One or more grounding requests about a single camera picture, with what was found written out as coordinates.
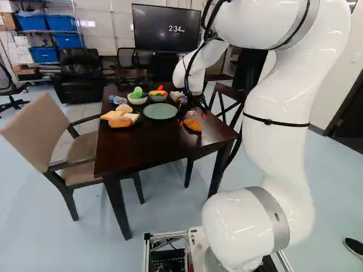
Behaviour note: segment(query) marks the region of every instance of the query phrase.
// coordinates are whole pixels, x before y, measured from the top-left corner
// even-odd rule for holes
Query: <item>green plate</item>
[[[177,112],[177,108],[166,103],[151,104],[143,109],[145,116],[155,120],[165,120],[172,118],[176,115]]]

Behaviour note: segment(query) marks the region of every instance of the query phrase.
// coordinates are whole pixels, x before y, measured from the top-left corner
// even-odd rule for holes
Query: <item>black shoe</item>
[[[360,260],[363,261],[363,244],[357,240],[345,238],[343,244],[345,247]]]

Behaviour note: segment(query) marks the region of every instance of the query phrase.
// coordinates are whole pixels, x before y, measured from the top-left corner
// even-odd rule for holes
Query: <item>monitor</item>
[[[136,49],[190,52],[198,47],[199,10],[132,4],[132,14]]]

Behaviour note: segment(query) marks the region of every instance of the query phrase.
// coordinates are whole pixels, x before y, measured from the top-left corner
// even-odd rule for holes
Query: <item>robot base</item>
[[[185,240],[185,269],[187,272],[230,272],[220,266],[220,263],[214,257],[210,250],[209,243],[205,237],[203,227],[193,227],[187,231],[176,232],[158,232],[146,233],[144,243],[144,262],[143,272],[154,272],[150,262],[153,259],[153,254],[158,250],[167,249],[173,254],[178,249],[172,249],[170,244],[178,240]],[[285,272],[293,272],[290,263],[286,259],[282,251],[276,252],[282,268]],[[271,256],[265,256],[262,259],[261,265],[255,272],[279,272]]]

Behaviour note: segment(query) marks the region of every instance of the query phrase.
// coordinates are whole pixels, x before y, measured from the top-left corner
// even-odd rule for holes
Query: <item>orange food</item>
[[[184,125],[196,132],[202,132],[203,129],[202,125],[198,122],[198,120],[195,119],[185,119]]]
[[[116,129],[116,128],[125,128],[128,126],[132,126],[134,123],[131,118],[120,116],[108,120],[108,124],[110,127]]]
[[[117,112],[117,111],[113,110],[113,111],[110,111],[110,112],[102,115],[100,118],[102,120],[111,120],[113,118],[120,117],[123,114],[125,114],[125,112]]]
[[[119,105],[119,106],[116,108],[116,111],[117,111],[117,112],[127,112],[127,113],[132,113],[132,108],[131,108],[128,104],[122,104],[122,105]]]

